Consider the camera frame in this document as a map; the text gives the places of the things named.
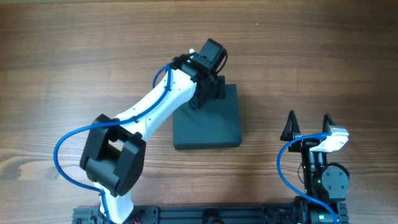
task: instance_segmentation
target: tabletop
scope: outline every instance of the tabletop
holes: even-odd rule
[[[398,4],[394,1],[133,1],[0,6],[0,223],[70,223],[98,205],[53,163],[56,142],[113,117],[152,88],[159,68],[208,38],[223,44],[237,84],[243,143],[176,151],[172,117],[147,143],[136,205],[291,202],[276,170],[290,110],[302,134],[329,113],[350,133],[328,155],[351,172],[350,223],[398,223]],[[60,163],[79,168],[87,133],[65,141]],[[300,154],[282,168],[297,178]]]

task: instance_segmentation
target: wooden table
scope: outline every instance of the wooden table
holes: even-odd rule
[[[351,172],[351,223],[398,223],[398,4],[392,1],[149,1],[0,6],[0,223],[70,223],[99,203],[57,172],[53,148],[99,114],[126,110],[174,56],[211,37],[228,50],[238,85],[239,148],[179,152],[172,118],[147,144],[137,205],[291,202],[280,180],[279,136],[290,110],[303,134],[325,113],[350,133],[328,160]],[[79,168],[87,133],[67,140]],[[299,154],[288,180],[303,190]]]

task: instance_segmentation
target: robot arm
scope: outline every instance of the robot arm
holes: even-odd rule
[[[226,58],[226,50],[209,39],[200,53],[181,55],[173,59],[171,68],[160,83],[143,99],[114,119],[105,115],[97,117],[93,124],[115,120],[124,121],[141,114],[169,89],[162,101],[135,122],[90,130],[80,167],[94,185],[104,190],[108,212],[112,222],[123,223],[131,214],[134,204],[130,189],[142,173],[146,141],[174,110],[187,101],[195,109],[210,99],[222,97],[224,79],[216,71]],[[109,141],[124,143],[120,150]]]

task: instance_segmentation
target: white plastic part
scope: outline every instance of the white plastic part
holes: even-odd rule
[[[167,84],[167,74],[159,84],[149,92],[142,100],[130,109],[118,114],[115,118],[122,120],[129,119],[145,111],[152,106],[163,94]],[[191,81],[191,77],[181,70],[172,70],[170,80],[170,91],[164,99],[149,113],[138,119],[138,123],[131,122],[122,127],[130,133],[139,132],[142,139],[148,141],[156,129],[168,118],[175,109],[193,97],[197,84]],[[134,204],[131,200],[131,191],[126,195],[113,197],[109,190],[101,184],[95,182],[97,188],[105,191],[106,205],[109,210],[110,219],[114,223],[123,223],[132,212]]]
[[[330,135],[319,145],[311,147],[313,152],[335,152],[340,150],[348,141],[348,132],[341,126],[330,126]]]
[[[123,113],[116,115],[115,118],[122,120],[129,119],[145,111],[152,106],[162,95],[167,83],[167,75],[159,84],[149,92],[136,105]],[[156,129],[168,118],[175,109],[193,97],[197,84],[191,81],[191,77],[181,70],[172,70],[170,91],[165,98],[151,112],[138,119],[138,123],[131,122],[122,125],[130,133],[139,132],[142,139],[148,141]]]
[[[129,190],[129,192],[123,196],[113,197],[109,190],[100,183],[95,182],[94,185],[95,187],[105,191],[106,206],[108,207],[111,221],[114,223],[123,223],[126,221],[127,217],[134,209],[134,204],[131,200],[131,191]],[[99,209],[103,214],[105,214],[102,198],[99,198],[101,199],[101,207]]]

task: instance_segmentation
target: blue tube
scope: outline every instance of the blue tube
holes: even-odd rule
[[[301,197],[303,197],[303,198],[305,198],[305,199],[307,199],[307,200],[309,200],[309,201],[311,201],[311,202],[317,203],[317,204],[319,204],[319,205],[325,207],[325,208],[331,213],[331,215],[332,215],[332,217],[333,217],[333,224],[337,224],[337,215],[336,215],[335,211],[333,211],[333,209],[332,209],[329,205],[327,205],[326,203],[323,203],[323,202],[321,202],[321,201],[319,201],[319,200],[317,200],[317,199],[315,199],[315,198],[313,198],[313,197],[310,197],[310,196],[306,195],[305,193],[303,193],[303,192],[299,191],[298,189],[296,189],[292,184],[289,183],[289,181],[286,180],[286,178],[285,178],[284,175],[282,174],[282,171],[281,171],[281,168],[280,168],[280,160],[282,159],[282,154],[284,153],[284,151],[285,151],[291,144],[293,144],[293,143],[295,143],[295,142],[297,142],[297,141],[304,140],[304,139],[321,139],[321,140],[325,140],[326,137],[327,137],[328,135],[329,135],[328,133],[312,134],[312,135],[309,135],[309,136],[302,136],[302,137],[299,137],[299,138],[294,139],[293,141],[287,143],[287,144],[279,151],[278,159],[277,159],[277,165],[276,165],[276,166],[277,166],[277,170],[278,170],[278,174],[279,174],[280,178],[283,180],[283,182],[285,182],[285,184],[286,184],[288,187],[290,187],[294,192],[296,192],[296,193],[297,193],[298,195],[300,195]]]
[[[166,66],[164,66],[162,69],[159,70],[159,72],[156,74],[156,76],[159,76],[159,74],[161,72],[163,72],[163,70],[166,70],[167,72],[167,85],[163,91],[163,94],[159,97],[159,99],[152,105],[150,106],[148,109],[146,109],[145,111],[143,111],[142,113],[138,114],[137,116],[133,116],[132,118],[126,119],[124,121],[112,121],[112,122],[107,122],[107,123],[100,123],[100,124],[92,124],[92,125],[88,125],[88,126],[84,126],[82,128],[78,128],[74,131],[71,131],[69,133],[67,133],[66,135],[64,135],[55,145],[54,148],[54,154],[53,154],[53,159],[54,159],[54,164],[55,164],[55,168],[57,168],[58,172],[62,175],[62,177],[64,177],[67,181],[75,184],[76,186],[79,187],[83,187],[84,189],[88,189],[88,190],[94,190],[99,192],[99,194],[101,195],[101,200],[103,202],[103,206],[104,206],[104,212],[106,215],[106,219],[108,224],[112,224],[111,218],[109,217],[109,210],[108,210],[108,206],[106,204],[106,200],[105,200],[105,191],[90,185],[86,185],[86,184],[82,184],[76,180],[73,180],[70,176],[68,176],[61,168],[61,165],[59,163],[58,160],[58,151],[60,149],[61,144],[68,139],[69,137],[78,134],[82,131],[87,131],[87,130],[91,130],[91,129],[96,129],[96,128],[109,128],[109,127],[113,127],[113,126],[119,126],[122,124],[127,124],[133,121],[138,120],[139,118],[145,116],[147,113],[149,113],[150,111],[152,111],[166,96],[167,92],[169,92],[170,90],[170,80],[171,80],[171,66],[168,63]]]

